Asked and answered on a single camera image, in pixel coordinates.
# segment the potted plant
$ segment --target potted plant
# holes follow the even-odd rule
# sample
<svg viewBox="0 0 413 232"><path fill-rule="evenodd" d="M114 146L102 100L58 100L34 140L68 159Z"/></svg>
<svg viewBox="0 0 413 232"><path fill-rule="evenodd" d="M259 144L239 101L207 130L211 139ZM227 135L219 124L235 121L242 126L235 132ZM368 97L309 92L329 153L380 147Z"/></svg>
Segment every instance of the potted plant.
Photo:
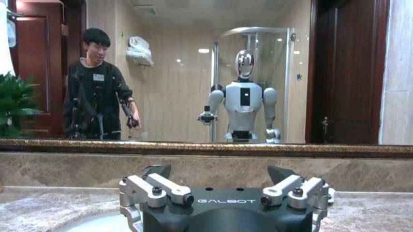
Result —
<svg viewBox="0 0 413 232"><path fill-rule="evenodd" d="M34 76L24 81L11 73L0 74L0 137L26 136L22 120L42 113L34 101L36 84L32 82Z"/></svg>

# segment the shower enclosure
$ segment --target shower enclosure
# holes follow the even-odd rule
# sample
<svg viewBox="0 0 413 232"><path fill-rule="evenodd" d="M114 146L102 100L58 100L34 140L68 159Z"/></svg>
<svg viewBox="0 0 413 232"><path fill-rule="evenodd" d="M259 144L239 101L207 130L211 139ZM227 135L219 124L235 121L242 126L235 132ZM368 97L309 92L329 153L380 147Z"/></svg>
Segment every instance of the shower enclosure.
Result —
<svg viewBox="0 0 413 232"><path fill-rule="evenodd" d="M213 49L213 85L223 87L237 80L235 55L246 49L254 54L255 66L251 81L262 88L273 87L278 92L275 120L273 127L286 138L286 107L289 87L290 29L283 28L235 28L217 38ZM219 120L210 126L210 141L226 142L229 117L223 105L218 108ZM254 132L258 136L253 143L265 142L263 105L257 114Z"/></svg>

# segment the silver robot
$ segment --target silver robot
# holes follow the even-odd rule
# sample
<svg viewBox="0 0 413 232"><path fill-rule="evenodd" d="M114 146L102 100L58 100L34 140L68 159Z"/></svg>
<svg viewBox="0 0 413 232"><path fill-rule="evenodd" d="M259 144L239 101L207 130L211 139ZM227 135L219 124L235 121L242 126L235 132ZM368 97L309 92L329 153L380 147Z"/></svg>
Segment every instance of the silver robot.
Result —
<svg viewBox="0 0 413 232"><path fill-rule="evenodd" d="M275 120L277 90L266 88L265 90L250 81L254 69L254 55L242 50L235 56L235 70L238 80L223 89L221 85L213 86L209 95L209 105L198 116L198 120L205 125L210 125L218 120L217 109L225 100L226 111L229 113L229 129L233 131L226 134L226 139L234 142L249 142L258 139L254 134L255 116L263 102L265 123L266 123L266 142L279 143L281 133L273 128Z"/></svg>

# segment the door frame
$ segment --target door frame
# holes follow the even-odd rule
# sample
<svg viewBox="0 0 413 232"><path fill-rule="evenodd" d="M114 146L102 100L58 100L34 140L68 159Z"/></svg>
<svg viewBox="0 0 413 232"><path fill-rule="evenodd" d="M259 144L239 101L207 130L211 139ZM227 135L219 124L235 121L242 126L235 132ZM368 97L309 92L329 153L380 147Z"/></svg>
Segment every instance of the door frame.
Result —
<svg viewBox="0 0 413 232"><path fill-rule="evenodd" d="M309 77L308 77L308 104L306 104L306 122L305 122L305 142L313 143L313 123L314 123L314 93L316 93L316 50L317 50L317 18L320 3L322 0L312 0L310 6L310 47L309 47ZM380 111L381 111L381 94L382 94L382 81L385 72L385 57L386 57L386 35L388 35L388 22L389 22L389 9L390 0L376 0L374 11L374 30L376 35L374 48L376 56L372 69L373 69L373 109L372 109L372 138L370 144L378 144L378 131L380 131Z"/></svg>

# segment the bolt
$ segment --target bolt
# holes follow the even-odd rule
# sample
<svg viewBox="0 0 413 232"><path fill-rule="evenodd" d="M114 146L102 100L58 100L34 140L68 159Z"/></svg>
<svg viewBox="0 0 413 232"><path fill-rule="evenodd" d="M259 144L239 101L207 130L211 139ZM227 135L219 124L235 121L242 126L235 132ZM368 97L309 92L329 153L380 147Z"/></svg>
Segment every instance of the bolt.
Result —
<svg viewBox="0 0 413 232"><path fill-rule="evenodd" d="M161 195L161 193L162 193L162 188L161 188L159 186L155 186L155 187L153 188L153 194L154 194L154 195Z"/></svg>
<svg viewBox="0 0 413 232"><path fill-rule="evenodd" d="M191 204L194 203L194 200L195 200L195 198L194 198L193 194L185 195L183 196L183 206L186 206L186 207L191 206Z"/></svg>
<svg viewBox="0 0 413 232"><path fill-rule="evenodd" d="M271 199L269 196L263 196L263 197L261 197L261 203L262 203L265 206L270 206L271 203L273 203L273 199Z"/></svg>
<svg viewBox="0 0 413 232"><path fill-rule="evenodd" d="M293 194L294 194L296 196L298 196L298 197L302 197L302 193L304 193L302 188L296 188L296 189L293 190Z"/></svg>

